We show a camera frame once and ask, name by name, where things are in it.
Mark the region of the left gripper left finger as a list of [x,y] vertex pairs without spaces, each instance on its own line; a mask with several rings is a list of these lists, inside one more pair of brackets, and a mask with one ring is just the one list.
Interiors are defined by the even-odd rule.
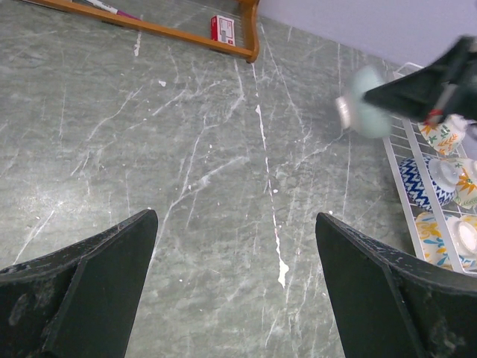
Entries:
[[155,246],[143,210],[1,270],[2,357],[124,357]]

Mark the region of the orange flower bowl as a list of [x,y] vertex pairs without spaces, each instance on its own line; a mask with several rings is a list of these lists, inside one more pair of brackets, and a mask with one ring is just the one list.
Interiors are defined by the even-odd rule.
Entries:
[[438,153],[450,155],[463,141],[467,120],[459,115],[449,116],[439,125],[422,125],[418,128],[427,143]]
[[459,172],[454,202],[465,208],[476,206],[476,161],[470,158],[447,159]]

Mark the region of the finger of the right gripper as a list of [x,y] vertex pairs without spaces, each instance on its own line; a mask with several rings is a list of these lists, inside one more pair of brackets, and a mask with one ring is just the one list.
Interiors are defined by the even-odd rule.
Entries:
[[442,122],[452,97],[455,67],[432,64],[367,91],[363,99],[375,107],[416,122]]

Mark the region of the pale green ribbed bowl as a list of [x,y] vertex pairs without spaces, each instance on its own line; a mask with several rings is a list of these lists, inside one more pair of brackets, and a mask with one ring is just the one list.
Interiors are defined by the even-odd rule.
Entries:
[[368,139],[391,135],[391,115],[364,100],[367,91],[383,83],[382,76],[372,66],[365,66],[351,76],[342,95],[335,100],[343,130],[353,130]]

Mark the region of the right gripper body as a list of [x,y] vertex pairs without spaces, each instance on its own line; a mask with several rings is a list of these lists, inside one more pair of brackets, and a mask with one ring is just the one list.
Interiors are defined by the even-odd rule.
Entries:
[[457,114],[476,125],[476,37],[459,37],[427,69],[436,75],[425,123],[435,126]]

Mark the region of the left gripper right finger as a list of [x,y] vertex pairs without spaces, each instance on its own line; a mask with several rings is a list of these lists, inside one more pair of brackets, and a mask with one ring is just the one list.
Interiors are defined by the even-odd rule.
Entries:
[[328,213],[315,234],[346,357],[475,357],[476,278],[370,238]]

